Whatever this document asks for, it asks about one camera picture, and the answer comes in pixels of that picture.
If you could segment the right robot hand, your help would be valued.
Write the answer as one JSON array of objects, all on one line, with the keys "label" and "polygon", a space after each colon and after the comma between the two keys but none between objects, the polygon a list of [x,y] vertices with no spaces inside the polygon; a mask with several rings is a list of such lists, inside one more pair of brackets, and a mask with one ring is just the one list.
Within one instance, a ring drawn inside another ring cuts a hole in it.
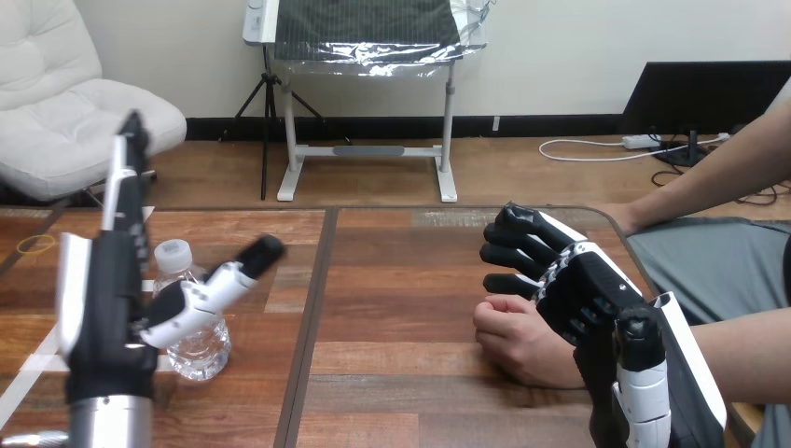
[{"label": "right robot hand", "polygon": [[586,236],[550,215],[505,205],[483,232],[491,293],[534,303],[574,348],[598,447],[721,447],[727,411],[671,292],[647,300]]}]

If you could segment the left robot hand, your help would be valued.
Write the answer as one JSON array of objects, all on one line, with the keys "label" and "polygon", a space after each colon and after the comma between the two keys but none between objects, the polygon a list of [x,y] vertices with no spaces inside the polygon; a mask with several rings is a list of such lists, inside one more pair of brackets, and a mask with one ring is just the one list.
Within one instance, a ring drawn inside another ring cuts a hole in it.
[{"label": "left robot hand", "polygon": [[111,396],[152,399],[158,353],[219,319],[285,253],[258,237],[202,280],[181,280],[145,303],[149,238],[143,214],[149,134],[132,110],[111,141],[102,225],[92,239],[65,232],[56,291],[68,405]]}]

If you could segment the person's hand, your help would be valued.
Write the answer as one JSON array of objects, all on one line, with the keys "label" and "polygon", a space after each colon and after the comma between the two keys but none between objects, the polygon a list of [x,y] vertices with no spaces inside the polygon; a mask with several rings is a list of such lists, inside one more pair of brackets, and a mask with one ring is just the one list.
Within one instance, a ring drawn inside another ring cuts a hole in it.
[{"label": "person's hand", "polygon": [[592,208],[608,215],[626,236],[631,236],[645,228],[645,219],[633,203],[598,203]]},{"label": "person's hand", "polygon": [[491,295],[475,307],[472,322],[482,354],[519,383],[553,389],[584,386],[574,347],[548,326],[533,302]]}]

